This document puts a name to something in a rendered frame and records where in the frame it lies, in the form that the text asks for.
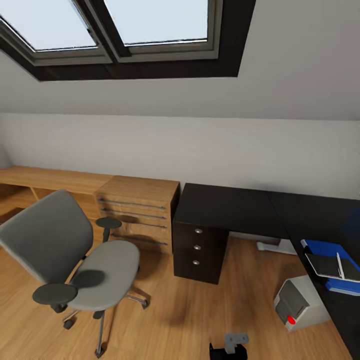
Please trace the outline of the notebook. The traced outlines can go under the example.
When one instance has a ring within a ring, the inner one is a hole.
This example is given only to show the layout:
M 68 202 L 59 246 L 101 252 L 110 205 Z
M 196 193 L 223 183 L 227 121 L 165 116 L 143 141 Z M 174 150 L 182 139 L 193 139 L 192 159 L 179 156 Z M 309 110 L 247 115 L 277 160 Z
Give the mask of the notebook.
M 324 257 L 314 254 L 305 254 L 315 273 L 319 277 L 343 279 L 340 276 L 340 267 L 337 258 Z M 349 261 L 341 259 L 345 280 L 360 283 L 360 271 Z

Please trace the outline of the folder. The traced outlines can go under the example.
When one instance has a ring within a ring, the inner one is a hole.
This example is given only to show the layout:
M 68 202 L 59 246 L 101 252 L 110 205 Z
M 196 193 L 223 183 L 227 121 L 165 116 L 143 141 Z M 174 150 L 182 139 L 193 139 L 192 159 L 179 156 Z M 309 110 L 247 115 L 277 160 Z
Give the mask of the folder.
M 337 257 L 337 254 L 339 254 L 340 258 L 349 259 L 360 272 L 360 267 L 353 261 L 340 244 L 309 239 L 302 239 L 301 244 L 306 253 L 310 255 Z M 330 292 L 360 297 L 359 282 L 348 282 L 324 277 L 321 278 Z

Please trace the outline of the swivel chair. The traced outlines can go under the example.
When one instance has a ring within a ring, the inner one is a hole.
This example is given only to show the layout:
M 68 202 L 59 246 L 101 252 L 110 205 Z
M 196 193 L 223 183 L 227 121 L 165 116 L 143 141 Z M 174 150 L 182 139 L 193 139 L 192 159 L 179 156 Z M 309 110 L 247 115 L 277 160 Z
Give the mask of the swivel chair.
M 89 255 L 94 229 L 83 210 L 66 190 L 59 189 L 0 224 L 0 247 L 4 248 L 41 284 L 32 299 L 50 306 L 57 314 L 72 307 L 75 310 L 62 321 L 70 329 L 73 315 L 79 311 L 94 311 L 100 319 L 97 349 L 99 359 L 105 310 L 123 299 L 149 305 L 127 295 L 140 269 L 141 252 L 130 241 L 109 240 L 110 230 L 122 221 L 102 217 L 95 221 L 103 227 L 103 242 Z M 82 260 L 69 283 L 67 279 Z

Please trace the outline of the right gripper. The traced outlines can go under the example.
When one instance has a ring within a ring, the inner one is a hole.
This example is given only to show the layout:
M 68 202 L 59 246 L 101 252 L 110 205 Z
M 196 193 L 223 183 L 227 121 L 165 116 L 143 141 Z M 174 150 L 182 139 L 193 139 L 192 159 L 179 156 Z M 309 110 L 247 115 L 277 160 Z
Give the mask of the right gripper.
M 227 353 L 224 348 L 213 348 L 212 343 L 210 343 L 210 360 L 247 360 L 246 348 L 242 344 L 237 344 L 234 350 L 235 353 Z

